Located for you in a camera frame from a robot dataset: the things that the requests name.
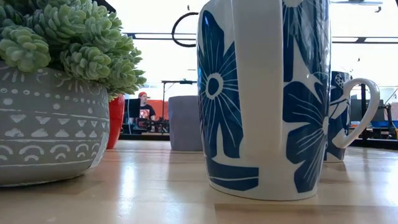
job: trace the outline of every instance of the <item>mug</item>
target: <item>mug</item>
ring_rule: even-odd
[[[329,1],[211,0],[197,34],[210,185],[259,200],[316,194],[328,132]]]
[[[371,92],[368,109],[358,126],[350,133],[350,91],[358,84],[365,84]],[[323,160],[343,162],[346,147],[368,126],[377,112],[380,101],[379,87],[365,78],[350,80],[345,72],[331,72],[328,144]]]

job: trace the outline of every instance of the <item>gray planter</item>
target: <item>gray planter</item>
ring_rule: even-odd
[[[0,186],[69,179],[100,162],[109,136],[106,89],[62,76],[0,62]]]

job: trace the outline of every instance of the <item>wooden desk surface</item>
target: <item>wooden desk surface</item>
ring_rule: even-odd
[[[344,164],[323,165],[317,196],[263,202],[213,190],[201,153],[120,141],[83,177],[0,189],[0,223],[397,224],[398,153],[349,148]]]

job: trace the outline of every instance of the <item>red hat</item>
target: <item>red hat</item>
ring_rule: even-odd
[[[142,97],[144,94],[148,95],[146,92],[140,92],[140,93],[138,94],[138,97]]]

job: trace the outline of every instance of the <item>succulent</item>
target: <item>succulent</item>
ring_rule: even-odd
[[[111,59],[96,47],[74,43],[61,52],[60,58],[67,75],[73,78],[99,80],[109,76]]]
[[[31,72],[49,65],[49,45],[30,28],[6,27],[1,35],[0,56],[9,66]]]
[[[116,13],[92,0],[0,0],[0,57],[11,67],[40,67],[100,83],[109,99],[146,82],[141,51],[121,33]]]
[[[47,5],[27,16],[25,26],[45,37],[49,45],[69,44],[73,37],[86,32],[86,14],[75,7],[62,5],[59,8]]]

